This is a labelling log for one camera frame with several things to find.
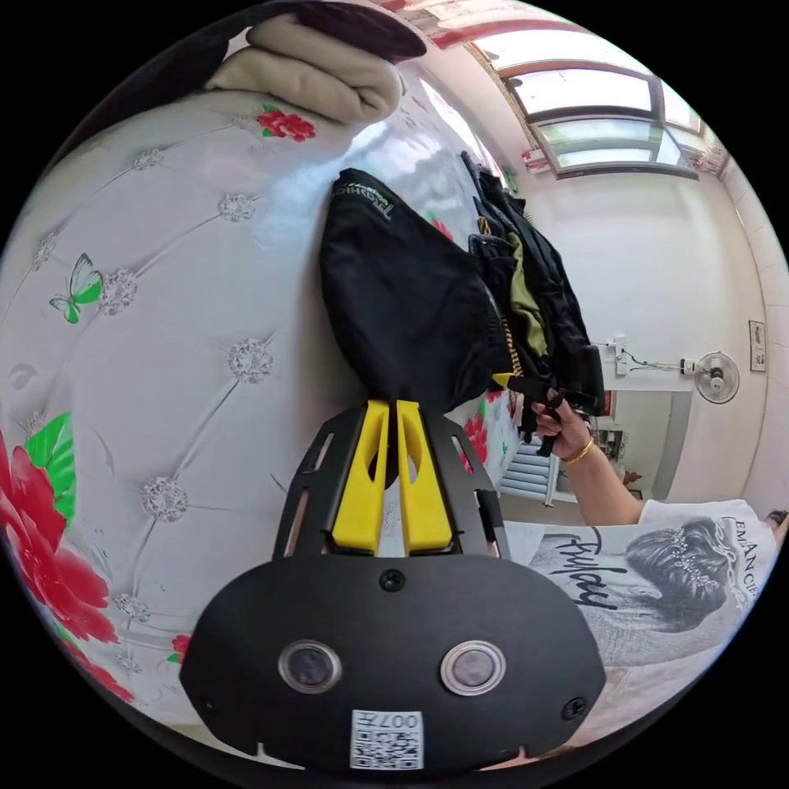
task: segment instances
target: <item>white t-shirt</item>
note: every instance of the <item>white t-shirt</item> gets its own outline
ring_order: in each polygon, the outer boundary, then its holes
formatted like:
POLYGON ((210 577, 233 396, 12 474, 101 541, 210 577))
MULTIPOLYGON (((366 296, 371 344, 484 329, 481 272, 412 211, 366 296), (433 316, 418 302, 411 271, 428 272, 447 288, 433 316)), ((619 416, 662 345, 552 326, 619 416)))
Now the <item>white t-shirt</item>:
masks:
POLYGON ((649 501, 635 526, 505 523, 513 561, 561 586, 586 616, 607 683, 570 741, 585 745, 685 688, 729 643, 777 555, 744 501, 649 501))

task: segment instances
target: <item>woman's hand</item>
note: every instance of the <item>woman's hand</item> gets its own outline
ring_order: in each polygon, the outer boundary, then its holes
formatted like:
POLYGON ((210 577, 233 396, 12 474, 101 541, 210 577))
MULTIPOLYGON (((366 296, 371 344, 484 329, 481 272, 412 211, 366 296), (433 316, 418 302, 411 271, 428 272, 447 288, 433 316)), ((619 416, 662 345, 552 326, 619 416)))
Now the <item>woman's hand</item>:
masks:
MULTIPOLYGON (((556 392, 549 391, 548 397, 555 397, 556 392)), ((553 454, 559 460, 569 460, 586 449, 592 437, 584 420, 570 407, 565 400, 556 412, 561 424, 546 414, 547 407, 541 403, 532 403, 532 410, 537 414, 537 435, 540 438, 555 436, 553 454)))

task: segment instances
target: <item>red flower print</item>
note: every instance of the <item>red flower print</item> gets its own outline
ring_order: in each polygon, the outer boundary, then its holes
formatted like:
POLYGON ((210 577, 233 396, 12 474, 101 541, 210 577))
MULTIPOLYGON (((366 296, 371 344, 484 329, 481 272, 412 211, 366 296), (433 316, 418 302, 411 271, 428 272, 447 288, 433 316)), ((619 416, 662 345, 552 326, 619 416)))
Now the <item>red flower print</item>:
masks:
POLYGON ((173 639, 173 649, 175 650, 175 654, 178 656, 178 662, 183 663, 184 656, 187 654, 187 649, 189 648, 189 642, 191 641, 191 636, 189 635, 177 635, 173 639))
MULTIPOLYGON (((469 419, 465 423, 463 430, 471 441, 471 446, 477 453, 480 462, 484 465, 487 461, 487 430, 482 425, 482 415, 478 413, 474 416, 474 419, 469 419)), ((469 474, 472 472, 471 464, 465 457, 463 458, 463 466, 469 474)))
POLYGON ((38 602, 73 636, 116 643, 107 607, 107 584, 85 559, 60 541, 66 520, 55 510, 49 477, 30 462, 24 447, 14 449, 8 463, 0 432, 0 527, 19 571, 38 602))
POLYGON ((122 688, 115 680, 115 677, 101 668, 91 663, 85 655, 77 649, 74 644, 69 641, 63 640, 61 642, 66 648, 66 651, 77 661, 83 671, 87 671, 100 685, 114 693, 121 701, 131 704, 134 701, 134 694, 130 693, 126 688, 122 688))
POLYGON ((454 238, 452 238, 452 233, 446 229, 446 225, 443 222, 440 222, 434 217, 431 224, 436 230, 441 231, 450 241, 454 241, 454 238))
POLYGON ((290 137, 304 142, 315 136, 315 127, 295 113, 286 115, 281 109, 269 109, 257 116, 257 122, 274 137, 290 137))

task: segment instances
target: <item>window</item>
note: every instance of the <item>window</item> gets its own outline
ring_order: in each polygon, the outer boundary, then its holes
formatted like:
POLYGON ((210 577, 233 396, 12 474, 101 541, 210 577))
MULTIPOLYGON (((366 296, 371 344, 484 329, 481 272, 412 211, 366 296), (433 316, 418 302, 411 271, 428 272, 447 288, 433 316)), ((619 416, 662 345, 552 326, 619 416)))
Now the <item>window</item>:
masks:
POLYGON ((680 147, 660 124, 634 118, 543 122, 533 131, 557 175, 683 166, 680 147))
POLYGON ((531 72, 512 80, 529 117, 568 107, 617 107, 652 112, 649 84, 617 72, 573 68, 531 72))
POLYGON ((656 172, 697 178, 701 118, 628 53, 592 33, 520 30, 476 42, 558 178, 656 172))
POLYGON ((573 30, 502 33, 480 39, 477 46, 497 69, 549 60, 586 60, 649 73, 635 58, 605 39, 573 30))

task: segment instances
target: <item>olive green fabric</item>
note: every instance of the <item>olive green fabric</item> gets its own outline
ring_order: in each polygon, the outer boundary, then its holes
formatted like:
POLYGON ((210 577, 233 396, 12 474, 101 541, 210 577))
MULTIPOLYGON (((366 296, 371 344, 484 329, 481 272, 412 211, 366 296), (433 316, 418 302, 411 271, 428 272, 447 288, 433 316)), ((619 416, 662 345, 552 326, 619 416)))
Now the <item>olive green fabric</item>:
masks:
POLYGON ((542 315, 534 296, 526 287, 524 278, 524 247, 520 238, 515 233, 508 233, 507 240, 512 245, 513 257, 515 258, 515 273, 510 285, 510 306, 512 312, 520 315, 528 326, 528 336, 526 341, 528 346, 539 356, 548 353, 548 345, 545 341, 545 324, 542 322, 542 315))

